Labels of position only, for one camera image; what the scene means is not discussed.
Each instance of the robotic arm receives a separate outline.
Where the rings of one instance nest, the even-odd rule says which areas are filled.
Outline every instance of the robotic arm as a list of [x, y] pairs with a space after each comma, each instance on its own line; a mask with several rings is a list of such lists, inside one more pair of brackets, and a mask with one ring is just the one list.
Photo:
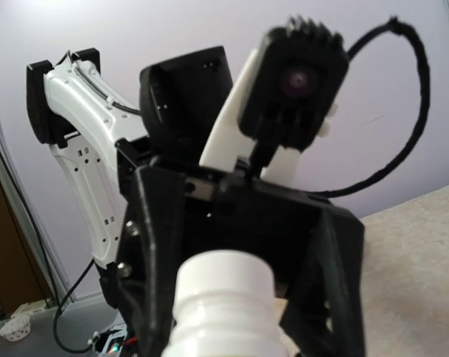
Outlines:
[[[140, 74], [140, 111], [103, 81], [94, 49], [28, 66], [30, 122], [74, 188], [104, 296], [137, 356], [169, 343], [180, 265], [215, 250], [271, 267], [288, 300], [280, 326], [304, 355], [365, 356], [364, 227], [292, 182], [302, 151], [329, 131], [350, 57], [402, 24], [385, 26], [349, 54], [339, 34], [291, 19], [267, 33], [234, 86], [223, 48], [152, 65]], [[111, 184], [127, 202], [123, 222]]]

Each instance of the camera lens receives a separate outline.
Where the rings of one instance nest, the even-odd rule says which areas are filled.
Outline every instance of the camera lens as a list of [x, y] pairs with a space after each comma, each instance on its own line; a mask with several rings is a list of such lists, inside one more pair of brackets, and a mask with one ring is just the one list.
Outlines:
[[304, 68], [291, 68], [281, 77], [281, 90], [290, 98], [305, 97], [312, 93], [314, 73]]

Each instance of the white arm segment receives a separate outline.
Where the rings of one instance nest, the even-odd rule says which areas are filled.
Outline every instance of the white arm segment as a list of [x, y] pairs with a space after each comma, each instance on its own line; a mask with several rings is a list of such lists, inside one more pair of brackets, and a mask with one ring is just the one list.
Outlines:
[[[97, 72], [89, 61], [75, 61], [104, 94], [133, 108]], [[45, 94], [50, 109], [71, 123], [103, 160], [109, 176], [117, 184], [117, 150], [119, 139], [133, 141], [147, 136], [140, 115], [126, 113], [101, 98], [80, 78], [66, 60], [45, 75]]]
[[[92, 62], [75, 63], [105, 95], [133, 108], [104, 82]], [[121, 138], [142, 138], [147, 132], [139, 115], [117, 109], [101, 98], [67, 60], [45, 75], [45, 94], [50, 109], [78, 131], [71, 134], [66, 148], [50, 148], [73, 188], [88, 226], [94, 261], [106, 269], [117, 256], [125, 207], [112, 189], [113, 184], [118, 186], [115, 143]]]
[[[255, 142], [239, 130], [238, 115], [242, 98], [250, 85], [249, 81], [256, 59], [257, 49], [254, 49], [218, 114], [200, 157], [201, 166], [232, 173], [236, 159], [240, 156], [249, 158], [253, 151]], [[318, 135], [324, 137], [328, 133], [329, 124], [324, 121]], [[261, 179], [272, 184], [294, 188], [294, 177], [300, 156], [301, 152], [296, 149], [279, 147], [269, 166], [262, 171]]]

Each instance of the white cylinder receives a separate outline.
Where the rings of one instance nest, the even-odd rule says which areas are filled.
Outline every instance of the white cylinder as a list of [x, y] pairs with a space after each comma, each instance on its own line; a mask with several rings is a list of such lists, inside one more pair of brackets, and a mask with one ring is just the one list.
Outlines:
[[178, 270], [177, 321], [162, 357], [287, 357], [274, 317], [274, 278], [239, 251], [196, 255]]

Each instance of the gray surface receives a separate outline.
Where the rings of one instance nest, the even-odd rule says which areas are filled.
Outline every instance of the gray surface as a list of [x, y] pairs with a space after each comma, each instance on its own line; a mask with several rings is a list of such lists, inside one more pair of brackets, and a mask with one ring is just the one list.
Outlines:
[[[0, 338], [0, 357], [66, 357], [78, 356], [62, 351], [54, 342], [52, 321], [54, 310], [31, 318], [31, 334], [24, 340], [9, 342]], [[84, 348], [94, 331], [107, 327], [117, 312], [102, 299], [93, 298], [75, 303], [59, 320], [59, 336], [70, 348]], [[89, 353], [81, 356], [96, 356]]]

